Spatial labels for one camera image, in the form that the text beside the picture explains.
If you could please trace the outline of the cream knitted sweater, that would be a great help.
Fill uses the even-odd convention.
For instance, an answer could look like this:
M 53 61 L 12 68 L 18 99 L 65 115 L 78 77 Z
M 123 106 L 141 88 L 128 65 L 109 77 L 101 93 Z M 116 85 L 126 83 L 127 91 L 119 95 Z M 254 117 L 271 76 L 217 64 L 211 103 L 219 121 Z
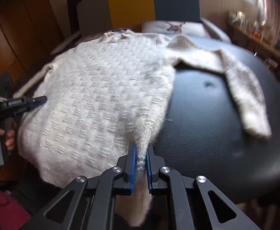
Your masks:
M 180 62 L 224 75 L 244 130 L 271 136 L 258 79 L 227 51 L 197 46 L 184 35 L 107 32 L 57 56 L 18 91 L 22 95 L 38 83 L 34 95 L 47 97 L 22 117 L 20 156 L 42 180 L 65 187 L 79 174 L 95 177 L 113 167 L 135 143 L 135 194 L 120 197 L 116 212 L 140 226 L 151 203 L 146 150 L 163 125 Z

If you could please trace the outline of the pink blanket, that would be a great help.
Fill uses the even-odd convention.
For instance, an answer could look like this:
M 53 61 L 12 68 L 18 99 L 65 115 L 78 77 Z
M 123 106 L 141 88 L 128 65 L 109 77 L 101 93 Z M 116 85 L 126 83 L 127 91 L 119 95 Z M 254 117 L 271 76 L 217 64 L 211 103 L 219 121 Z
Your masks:
M 7 192 L 0 191 L 0 229 L 20 229 L 30 214 Z

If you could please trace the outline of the grey yellow blue sofa chair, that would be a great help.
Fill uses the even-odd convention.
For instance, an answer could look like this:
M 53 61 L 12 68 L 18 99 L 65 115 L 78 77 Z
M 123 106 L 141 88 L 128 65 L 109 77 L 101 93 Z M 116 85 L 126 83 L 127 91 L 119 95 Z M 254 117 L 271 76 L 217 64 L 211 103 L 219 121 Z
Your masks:
M 228 35 L 201 16 L 200 0 L 66 0 L 71 38 L 113 29 L 139 32 L 150 21 L 166 21 L 168 32 L 180 23 L 196 23 L 224 42 Z

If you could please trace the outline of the deer print pillow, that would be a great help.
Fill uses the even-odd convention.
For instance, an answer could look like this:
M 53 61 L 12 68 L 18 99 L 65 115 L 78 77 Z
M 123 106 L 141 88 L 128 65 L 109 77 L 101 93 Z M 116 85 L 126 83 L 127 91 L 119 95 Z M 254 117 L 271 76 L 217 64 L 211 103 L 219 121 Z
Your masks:
M 187 34 L 211 38 L 203 24 L 198 22 L 148 21 L 141 25 L 142 33 Z

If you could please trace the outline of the wooden side desk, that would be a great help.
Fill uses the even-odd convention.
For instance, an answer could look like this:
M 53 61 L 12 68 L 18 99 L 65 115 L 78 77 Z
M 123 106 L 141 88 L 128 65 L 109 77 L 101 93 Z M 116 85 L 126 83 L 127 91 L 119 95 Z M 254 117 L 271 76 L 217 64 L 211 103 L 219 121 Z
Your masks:
M 273 27 L 251 23 L 239 11 L 229 13 L 227 31 L 233 44 L 252 52 L 275 75 L 280 75 L 280 37 L 275 37 Z

